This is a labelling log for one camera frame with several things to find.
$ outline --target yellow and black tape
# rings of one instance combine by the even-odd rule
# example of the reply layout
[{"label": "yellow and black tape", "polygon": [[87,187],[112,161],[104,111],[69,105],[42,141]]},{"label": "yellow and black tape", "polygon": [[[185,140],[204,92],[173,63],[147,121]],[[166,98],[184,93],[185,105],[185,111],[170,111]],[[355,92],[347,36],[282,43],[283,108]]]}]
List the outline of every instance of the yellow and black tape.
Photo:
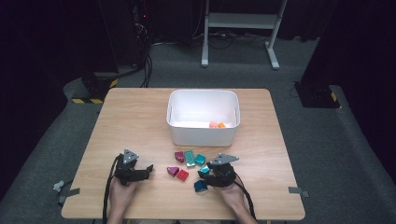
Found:
[{"label": "yellow and black tape", "polygon": [[110,83],[110,89],[116,87],[117,83],[119,83],[118,79],[114,79],[111,83]]},{"label": "yellow and black tape", "polygon": [[102,104],[104,100],[97,98],[72,98],[72,102],[75,104]]},{"label": "yellow and black tape", "polygon": [[[108,86],[109,89],[116,87],[117,83],[119,82],[118,79],[114,79],[110,85]],[[75,104],[102,104],[105,99],[99,98],[72,98],[72,102]]]}]

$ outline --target black electronic device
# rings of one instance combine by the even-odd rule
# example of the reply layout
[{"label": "black electronic device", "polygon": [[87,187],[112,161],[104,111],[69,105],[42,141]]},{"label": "black electronic device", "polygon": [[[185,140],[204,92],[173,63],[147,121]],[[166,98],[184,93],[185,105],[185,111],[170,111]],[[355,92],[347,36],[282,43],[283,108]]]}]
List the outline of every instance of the black electronic device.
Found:
[{"label": "black electronic device", "polygon": [[207,185],[210,185],[212,187],[227,188],[230,187],[231,184],[235,184],[236,186],[238,186],[247,197],[250,214],[254,217],[254,219],[256,219],[253,208],[253,201],[250,198],[250,194],[245,189],[245,186],[242,183],[242,179],[239,177],[239,175],[235,172],[230,164],[230,162],[238,160],[238,157],[220,153],[213,161],[207,163],[207,167],[210,169],[210,171],[212,171],[213,175],[201,171],[198,171],[198,175]]},{"label": "black electronic device", "polygon": [[213,187],[228,187],[236,179],[236,172],[230,162],[237,161],[239,158],[220,153],[213,161],[208,162],[207,167],[213,175],[198,171],[198,175],[207,185]]}]

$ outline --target teal block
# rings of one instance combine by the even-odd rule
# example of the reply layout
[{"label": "teal block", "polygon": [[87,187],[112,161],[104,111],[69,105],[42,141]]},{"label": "teal block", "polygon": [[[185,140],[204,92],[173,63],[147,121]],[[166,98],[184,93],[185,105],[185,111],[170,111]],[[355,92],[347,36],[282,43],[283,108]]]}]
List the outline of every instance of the teal block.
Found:
[{"label": "teal block", "polygon": [[209,174],[210,169],[207,166],[203,166],[199,171],[201,171],[204,174]]},{"label": "teal block", "polygon": [[195,162],[198,163],[198,165],[200,165],[200,166],[204,165],[205,160],[206,160],[206,157],[201,154],[198,154],[197,157],[195,158]]},{"label": "teal block", "polygon": [[195,166],[194,153],[192,152],[192,150],[184,152],[184,159],[186,161],[187,167],[191,168]]}]

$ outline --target black cable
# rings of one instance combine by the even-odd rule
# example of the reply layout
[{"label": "black cable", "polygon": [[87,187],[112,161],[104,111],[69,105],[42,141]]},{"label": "black cable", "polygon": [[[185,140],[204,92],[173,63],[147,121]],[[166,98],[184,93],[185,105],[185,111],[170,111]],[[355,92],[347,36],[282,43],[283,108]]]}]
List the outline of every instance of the black cable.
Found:
[{"label": "black cable", "polygon": [[250,210],[250,214],[253,216],[253,218],[254,218],[255,220],[257,220],[257,219],[256,219],[256,214],[254,213],[253,201],[251,201],[250,194],[248,193],[248,191],[247,191],[242,185],[240,185],[240,184],[237,183],[236,181],[234,181],[234,183],[235,183],[239,188],[241,188],[242,191],[244,191],[245,195],[247,196],[247,203],[248,203],[248,209]]},{"label": "black cable", "polygon": [[103,199],[103,213],[102,213],[102,220],[103,224],[107,224],[107,200],[108,200],[108,194],[110,193],[110,184],[111,180],[113,179],[113,170],[114,166],[116,165],[117,160],[120,158],[121,154],[116,157],[114,160],[113,164],[111,165],[111,170],[110,174],[108,175],[107,183],[106,183],[106,190],[105,190],[105,197]]},{"label": "black cable", "polygon": [[149,87],[149,80],[151,78],[151,73],[152,73],[152,60],[149,54],[146,57],[145,60],[145,79],[143,83],[140,85],[140,88],[148,88]]},{"label": "black cable", "polygon": [[232,44],[233,44],[233,37],[231,36],[231,35],[229,35],[229,34],[221,34],[221,35],[214,35],[214,37],[219,37],[220,36],[220,40],[227,40],[227,39],[230,39],[230,42],[228,43],[228,45],[226,45],[225,47],[222,47],[222,48],[218,48],[218,47],[215,47],[215,46],[213,46],[213,45],[211,45],[211,44],[207,44],[210,48],[212,48],[212,49],[227,49],[227,48],[229,48]]}]

